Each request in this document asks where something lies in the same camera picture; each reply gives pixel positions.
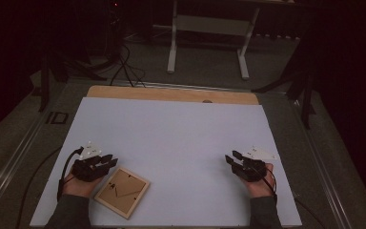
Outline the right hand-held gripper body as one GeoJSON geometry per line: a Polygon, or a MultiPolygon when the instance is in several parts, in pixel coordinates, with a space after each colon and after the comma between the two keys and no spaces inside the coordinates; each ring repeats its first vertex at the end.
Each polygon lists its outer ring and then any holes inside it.
{"type": "Polygon", "coordinates": [[[253,159],[244,156],[243,160],[240,161],[241,163],[238,164],[240,164],[241,168],[234,171],[232,170],[232,172],[248,182],[260,181],[266,176],[268,172],[266,169],[266,163],[261,159],[253,159]]]}

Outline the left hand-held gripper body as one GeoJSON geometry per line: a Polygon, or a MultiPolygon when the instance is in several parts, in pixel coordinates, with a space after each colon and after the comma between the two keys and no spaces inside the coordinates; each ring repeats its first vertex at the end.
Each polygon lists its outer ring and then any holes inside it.
{"type": "Polygon", "coordinates": [[[101,163],[102,151],[91,141],[78,151],[79,157],[72,165],[71,173],[80,180],[91,182],[104,177],[109,170],[104,170],[101,163]]]}

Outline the wooden picture frame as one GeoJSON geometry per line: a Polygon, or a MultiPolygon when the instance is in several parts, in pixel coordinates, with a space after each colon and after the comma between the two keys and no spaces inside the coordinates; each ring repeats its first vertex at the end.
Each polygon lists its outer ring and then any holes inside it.
{"type": "Polygon", "coordinates": [[[124,219],[129,219],[149,186],[148,180],[119,167],[100,188],[94,199],[124,219]]]}

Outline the person's left hand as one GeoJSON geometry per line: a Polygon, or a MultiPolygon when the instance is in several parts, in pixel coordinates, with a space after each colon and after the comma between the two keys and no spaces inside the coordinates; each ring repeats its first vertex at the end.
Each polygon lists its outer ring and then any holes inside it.
{"type": "Polygon", "coordinates": [[[63,186],[64,195],[72,195],[83,198],[89,198],[95,187],[102,181],[102,177],[94,181],[87,182],[78,179],[72,174],[68,174],[65,178],[63,186]]]}

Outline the person's right hand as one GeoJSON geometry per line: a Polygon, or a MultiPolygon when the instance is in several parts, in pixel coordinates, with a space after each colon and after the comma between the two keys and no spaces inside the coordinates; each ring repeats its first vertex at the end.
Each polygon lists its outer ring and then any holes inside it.
{"type": "Polygon", "coordinates": [[[266,176],[258,182],[248,182],[242,179],[242,183],[247,188],[251,198],[272,197],[274,195],[275,178],[273,176],[274,165],[266,164],[268,170],[266,176]]]}

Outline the white table sheet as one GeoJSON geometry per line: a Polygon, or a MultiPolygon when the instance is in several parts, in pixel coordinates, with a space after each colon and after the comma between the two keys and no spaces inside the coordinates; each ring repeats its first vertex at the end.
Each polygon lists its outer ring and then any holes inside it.
{"type": "Polygon", "coordinates": [[[301,223],[260,105],[86,97],[31,220],[43,226],[56,206],[58,179],[72,151],[92,142],[147,179],[149,189],[129,219],[92,201],[97,227],[236,227],[249,223],[248,193],[225,157],[257,149],[274,166],[277,211],[285,227],[301,223]]]}

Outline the wooden table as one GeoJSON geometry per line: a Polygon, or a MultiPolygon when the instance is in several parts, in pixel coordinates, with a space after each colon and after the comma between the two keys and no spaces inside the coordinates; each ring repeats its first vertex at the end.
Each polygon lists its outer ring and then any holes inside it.
{"type": "Polygon", "coordinates": [[[258,105],[255,94],[191,89],[91,86],[87,97],[258,105]]]}

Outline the black tripod stand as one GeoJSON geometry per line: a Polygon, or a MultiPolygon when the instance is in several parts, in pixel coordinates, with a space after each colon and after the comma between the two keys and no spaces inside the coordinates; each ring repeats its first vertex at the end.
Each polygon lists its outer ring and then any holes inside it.
{"type": "Polygon", "coordinates": [[[291,82],[291,86],[285,95],[290,100],[297,100],[303,95],[300,118],[307,130],[310,129],[309,115],[314,82],[313,52],[313,35],[307,31],[300,38],[299,43],[281,76],[276,81],[267,84],[266,86],[253,89],[254,93],[263,94],[280,85],[291,82]]]}
{"type": "Polygon", "coordinates": [[[87,67],[84,67],[63,52],[58,50],[47,50],[43,52],[41,56],[41,82],[40,86],[37,88],[37,94],[41,98],[39,112],[45,111],[50,102],[50,73],[53,74],[56,80],[66,82],[68,79],[68,73],[65,68],[66,64],[70,65],[89,79],[98,81],[105,80],[104,77],[90,71],[87,67]]]}

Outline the white metal stand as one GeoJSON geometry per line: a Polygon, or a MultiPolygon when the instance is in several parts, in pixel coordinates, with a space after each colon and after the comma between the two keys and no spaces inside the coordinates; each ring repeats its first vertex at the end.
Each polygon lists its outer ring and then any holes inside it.
{"type": "Polygon", "coordinates": [[[242,36],[244,38],[244,43],[242,47],[236,51],[236,55],[241,77],[243,80],[248,80],[250,75],[245,54],[253,35],[256,20],[260,12],[260,7],[256,7],[254,9],[252,17],[249,21],[179,14],[177,12],[177,7],[178,0],[173,0],[172,40],[167,65],[167,73],[174,73],[175,71],[177,32],[195,31],[242,36]]]}

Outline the black rectangular bracket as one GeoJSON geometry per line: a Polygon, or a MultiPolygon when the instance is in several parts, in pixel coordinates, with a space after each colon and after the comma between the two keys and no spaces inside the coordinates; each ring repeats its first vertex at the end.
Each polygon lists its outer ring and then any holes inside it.
{"type": "Polygon", "coordinates": [[[50,112],[46,119],[47,124],[62,125],[66,124],[69,118],[68,113],[50,112]]]}

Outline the aluminium rail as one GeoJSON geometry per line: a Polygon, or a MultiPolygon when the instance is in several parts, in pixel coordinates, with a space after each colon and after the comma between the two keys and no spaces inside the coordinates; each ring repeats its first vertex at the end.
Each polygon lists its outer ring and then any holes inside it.
{"type": "Polygon", "coordinates": [[[309,147],[312,151],[313,160],[319,177],[322,189],[325,193],[328,203],[333,212],[338,229],[352,229],[351,222],[344,210],[343,204],[339,198],[338,191],[331,180],[328,168],[323,160],[322,151],[318,149],[317,138],[315,137],[312,129],[307,129],[306,125],[301,121],[301,104],[298,100],[289,101],[290,106],[295,113],[295,117],[301,128],[303,129],[304,135],[308,139],[309,147]]]}
{"type": "Polygon", "coordinates": [[[99,81],[99,80],[88,80],[82,78],[71,78],[68,80],[71,84],[86,84],[91,86],[119,86],[119,87],[134,87],[134,88],[155,88],[155,89],[182,89],[182,90],[195,90],[195,91],[215,91],[215,92],[233,92],[233,93],[254,93],[251,89],[230,89],[230,88],[217,88],[217,87],[203,87],[203,86],[191,86],[191,85],[180,85],[180,84],[165,84],[165,83],[154,83],[144,82],[143,84],[130,84],[128,80],[115,80],[111,81],[99,81]]]}
{"type": "Polygon", "coordinates": [[[0,124],[0,198],[50,112],[51,106],[42,112],[21,108],[0,124]]]}

